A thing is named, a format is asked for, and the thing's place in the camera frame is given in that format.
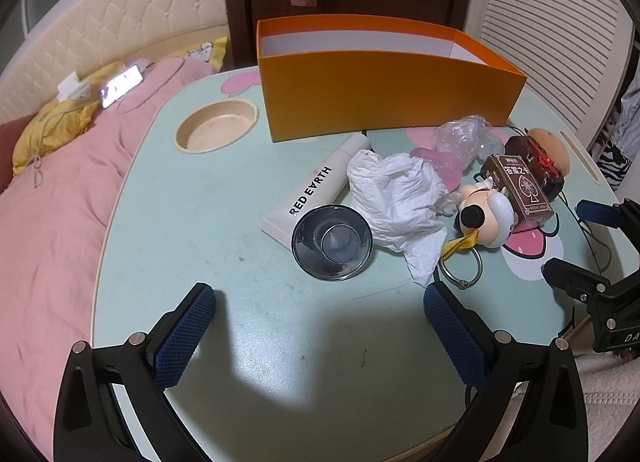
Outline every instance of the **table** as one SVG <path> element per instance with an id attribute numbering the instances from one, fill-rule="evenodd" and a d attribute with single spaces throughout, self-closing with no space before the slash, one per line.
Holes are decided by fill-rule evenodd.
<path id="1" fill-rule="evenodd" d="M 167 396 L 212 460 L 400 460 L 394 457 L 423 448 L 464 410 L 462 382 L 424 317 L 424 290 L 412 283 L 401 255 L 380 248 L 352 279 L 315 280 L 256 227 L 346 135 L 271 143 L 261 88 L 254 84 L 240 97 L 256 104 L 260 117 L 235 144 L 189 155 L 172 142 L 186 115 L 226 97 L 230 85 L 246 87 L 256 77 L 248 69 L 205 78 L 159 112 L 114 212 L 98 276 L 92 344 L 121 344 L 134 331 L 150 330 L 195 282 L 209 283 L 217 291 L 216 317 Z M 510 122 L 569 133 L 528 89 Z M 374 150 L 387 155 L 414 148 L 410 134 L 428 139 L 428 131 L 412 132 L 368 135 Z M 578 155 L 570 155 L 565 192 L 571 206 L 581 198 L 615 202 L 602 176 L 596 174 L 597 184 Z M 338 201 L 349 203 L 348 190 Z M 539 234 L 525 245 L 542 243 L 542 258 L 483 250 L 480 282 L 465 292 L 455 289 L 490 328 L 504 328 L 518 341 L 548 344 L 573 309 L 576 320 L 585 315 L 582 304 L 543 280 L 525 281 L 562 251 L 565 260 L 594 268 L 568 210 L 559 201 L 554 208 L 558 234 Z M 452 219 L 446 220 L 451 230 Z M 545 232 L 553 235 L 554 226 L 545 225 Z M 598 232 L 612 244 L 614 264 L 607 274 L 615 280 L 636 270 L 638 256 L 622 233 Z M 448 265 L 464 276 L 475 263 L 455 254 Z M 157 460 L 126 392 L 116 392 L 142 454 Z"/>

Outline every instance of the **zebra print fabric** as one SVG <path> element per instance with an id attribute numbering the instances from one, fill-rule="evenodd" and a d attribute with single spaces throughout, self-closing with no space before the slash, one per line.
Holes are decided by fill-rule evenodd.
<path id="1" fill-rule="evenodd" d="M 620 149 L 611 142 L 611 139 L 607 139 L 596 164 L 604 178 L 607 179 L 611 189 L 616 191 L 631 166 L 631 160 L 620 152 Z"/>

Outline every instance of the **tube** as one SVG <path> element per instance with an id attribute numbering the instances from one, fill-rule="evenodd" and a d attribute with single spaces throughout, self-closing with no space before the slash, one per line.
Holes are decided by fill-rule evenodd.
<path id="1" fill-rule="evenodd" d="M 331 204 L 347 184 L 347 164 L 360 150 L 369 150 L 366 135 L 353 132 L 295 190 L 258 222 L 258 227 L 291 251 L 293 229 L 300 217 L 317 206 Z"/>

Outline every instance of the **yellow strap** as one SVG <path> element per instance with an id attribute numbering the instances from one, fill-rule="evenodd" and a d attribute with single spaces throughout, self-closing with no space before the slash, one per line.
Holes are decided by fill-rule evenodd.
<path id="1" fill-rule="evenodd" d="M 444 243 L 440 258 L 444 261 L 449 258 L 457 249 L 471 249 L 478 243 L 478 230 L 474 229 L 469 235 L 462 238 L 455 238 Z"/>

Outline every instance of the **tissue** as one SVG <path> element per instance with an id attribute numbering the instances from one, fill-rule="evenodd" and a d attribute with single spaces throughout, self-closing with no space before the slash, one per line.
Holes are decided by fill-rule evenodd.
<path id="1" fill-rule="evenodd" d="M 404 253 L 411 276 L 426 287 L 447 238 L 436 215 L 453 214 L 460 194 L 448 192 L 430 162 L 408 153 L 383 159 L 361 150 L 349 161 L 347 177 L 351 206 L 371 227 L 373 242 Z"/>

